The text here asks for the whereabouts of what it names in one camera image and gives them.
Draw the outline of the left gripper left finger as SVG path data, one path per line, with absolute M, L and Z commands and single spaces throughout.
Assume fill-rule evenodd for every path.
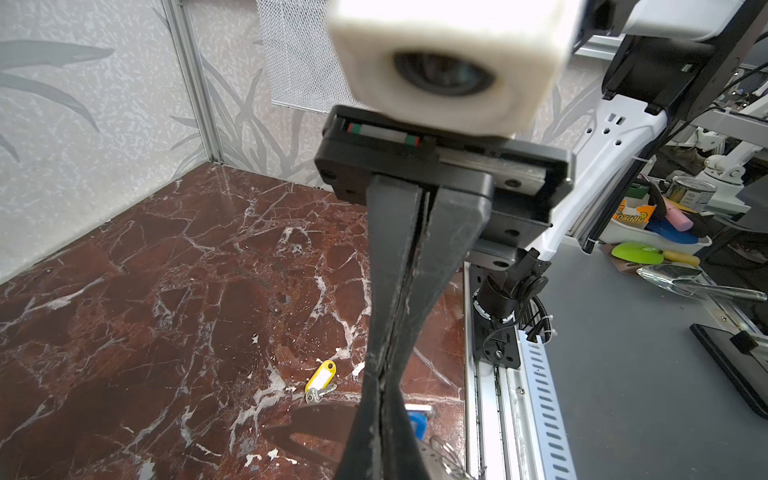
M 335 479 L 382 479 L 380 381 L 364 375 L 361 402 Z

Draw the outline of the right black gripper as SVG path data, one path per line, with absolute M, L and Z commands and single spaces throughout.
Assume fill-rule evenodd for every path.
M 440 131 L 343 105 L 328 114 L 314 161 L 339 199 L 367 200 L 365 377 L 391 384 L 401 382 L 426 318 L 481 232 L 498 244 L 532 244 L 552 229 L 553 210 L 573 190 L 575 174 L 568 150 Z M 425 194 L 413 183 L 449 188 L 433 196 L 425 219 Z

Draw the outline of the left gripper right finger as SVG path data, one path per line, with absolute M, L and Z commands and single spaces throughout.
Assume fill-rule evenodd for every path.
M 384 479 L 429 478 L 399 386 L 393 385 L 384 393 L 381 439 Z

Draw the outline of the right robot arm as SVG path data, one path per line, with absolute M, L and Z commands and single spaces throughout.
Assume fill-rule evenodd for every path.
M 553 257 L 643 150 L 717 96 L 767 22 L 763 1 L 333 1 L 326 28 L 359 108 L 329 113 L 316 154 L 368 209 L 364 379 L 398 386 L 423 323 L 470 251 L 506 270 Z M 623 41 L 573 152 L 519 141 L 571 56 Z

